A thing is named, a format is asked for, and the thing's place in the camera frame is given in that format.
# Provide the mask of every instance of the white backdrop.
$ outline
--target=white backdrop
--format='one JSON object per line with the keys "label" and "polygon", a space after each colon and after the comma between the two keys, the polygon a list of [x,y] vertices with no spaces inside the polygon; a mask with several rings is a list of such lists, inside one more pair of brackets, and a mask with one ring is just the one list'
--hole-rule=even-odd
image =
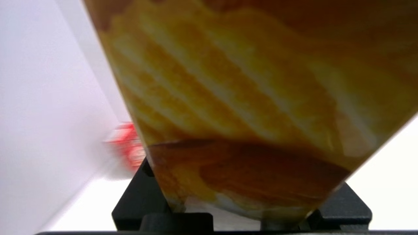
{"label": "white backdrop", "polygon": [[37,232],[109,160],[110,103],[53,0],[0,1],[0,234]]}

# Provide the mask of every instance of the black stand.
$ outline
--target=black stand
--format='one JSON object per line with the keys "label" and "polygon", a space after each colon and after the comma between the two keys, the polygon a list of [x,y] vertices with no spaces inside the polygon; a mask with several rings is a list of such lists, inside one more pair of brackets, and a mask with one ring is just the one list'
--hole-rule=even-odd
{"label": "black stand", "polygon": [[112,212],[117,232],[43,232],[38,235],[418,235],[418,231],[369,231],[372,212],[344,184],[292,231],[261,222],[261,231],[214,232],[209,213],[171,213],[151,168],[144,161]]}
{"label": "black stand", "polygon": [[[207,213],[170,213],[152,170],[145,160],[122,198],[112,212],[118,230],[165,231],[213,231],[213,219]],[[335,192],[297,230],[363,230],[367,231],[372,212],[347,185]],[[262,221],[261,230],[274,226]]]}

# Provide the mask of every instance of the red object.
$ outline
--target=red object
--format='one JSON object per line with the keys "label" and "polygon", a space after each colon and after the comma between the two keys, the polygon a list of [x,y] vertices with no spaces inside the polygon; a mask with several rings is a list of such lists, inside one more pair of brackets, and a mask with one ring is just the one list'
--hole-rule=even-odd
{"label": "red object", "polygon": [[133,123],[119,125],[105,141],[111,144],[117,154],[124,158],[130,169],[136,171],[145,159],[144,147]]}

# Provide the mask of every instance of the black base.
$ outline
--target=black base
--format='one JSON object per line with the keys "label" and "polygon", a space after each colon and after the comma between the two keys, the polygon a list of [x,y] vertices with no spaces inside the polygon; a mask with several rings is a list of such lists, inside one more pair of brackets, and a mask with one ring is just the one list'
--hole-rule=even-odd
{"label": "black base", "polygon": [[[201,232],[213,231],[213,219],[210,214],[171,214],[167,201],[146,160],[113,210],[112,217],[118,230],[187,232],[195,231],[194,228],[198,226],[201,228]],[[344,183],[319,209],[295,229],[304,231],[367,231],[371,220],[370,209]],[[173,221],[176,221],[179,226],[174,226]],[[262,221],[260,229],[269,231],[274,229],[274,226]]]}

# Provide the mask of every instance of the orange packaging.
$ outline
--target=orange packaging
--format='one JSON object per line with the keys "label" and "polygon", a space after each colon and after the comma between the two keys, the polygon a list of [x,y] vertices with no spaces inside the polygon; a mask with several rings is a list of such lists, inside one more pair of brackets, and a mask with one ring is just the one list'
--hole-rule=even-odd
{"label": "orange packaging", "polygon": [[418,2],[85,0],[174,211],[292,226],[418,110]]}

